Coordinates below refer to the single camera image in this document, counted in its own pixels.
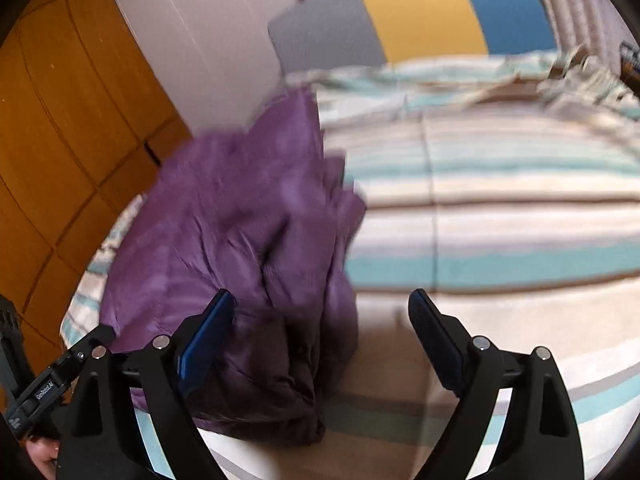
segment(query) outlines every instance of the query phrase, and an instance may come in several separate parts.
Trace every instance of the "purple jacket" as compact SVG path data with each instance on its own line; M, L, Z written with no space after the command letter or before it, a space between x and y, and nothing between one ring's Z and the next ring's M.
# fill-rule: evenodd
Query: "purple jacket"
M113 351L131 351L201 313L219 288L235 295L222 362L187 399L200 428L322 438L322 398L358 336L343 266L366 207L343 173L343 157L323 155L306 90L271 102L247 134L200 137L162 167L111 267L100 322L116 331Z

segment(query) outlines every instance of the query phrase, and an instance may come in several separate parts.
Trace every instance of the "wall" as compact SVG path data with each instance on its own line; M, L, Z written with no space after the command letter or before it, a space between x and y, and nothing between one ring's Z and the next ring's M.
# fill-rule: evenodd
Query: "wall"
M0 48L0 292L38 373L117 214L190 136L114 0L32 0Z
M280 80L267 24L297 0L116 1L195 135L247 125Z

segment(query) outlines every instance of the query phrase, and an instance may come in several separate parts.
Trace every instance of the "wooden floor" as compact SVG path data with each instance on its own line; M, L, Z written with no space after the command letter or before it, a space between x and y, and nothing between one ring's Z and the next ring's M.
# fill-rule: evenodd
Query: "wooden floor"
M116 216L190 136L114 0L32 0L0 48L0 293L36 373Z

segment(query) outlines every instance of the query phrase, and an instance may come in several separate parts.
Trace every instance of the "black device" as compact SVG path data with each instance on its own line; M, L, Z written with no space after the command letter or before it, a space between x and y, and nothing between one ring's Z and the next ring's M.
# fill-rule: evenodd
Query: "black device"
M51 414L60 423L58 480L164 478L150 466L138 429L130 389L142 388L162 450L177 480L222 480L225 475L197 431L184 402L188 390L215 365L215 352L198 351L210 338L212 320L228 316L234 300L221 290L199 316L189 317L173 335L160 335L143 349L113 354L110 327L100 325L65 352L22 392L15 392L0 431L0 447L13 449L15 480L30 478L20 468L16 438L38 431ZM465 480L482 445L498 392L512 388L506 423L494 460L482 480L582 480L580 437L567 390L551 352L530 355L502 351L484 336L471 337L455 317L444 316L423 290L409 298L409 316L443 386L460 402L416 480ZM20 354L20 338L3 342ZM6 362L11 374L28 372ZM75 378L69 406L62 395Z

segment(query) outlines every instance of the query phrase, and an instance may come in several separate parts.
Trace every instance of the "human hand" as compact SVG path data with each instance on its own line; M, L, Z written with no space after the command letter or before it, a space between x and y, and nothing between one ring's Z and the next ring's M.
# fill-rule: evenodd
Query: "human hand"
M27 440L25 447L31 461L47 480L56 480L56 465L60 443L50 438L39 437Z

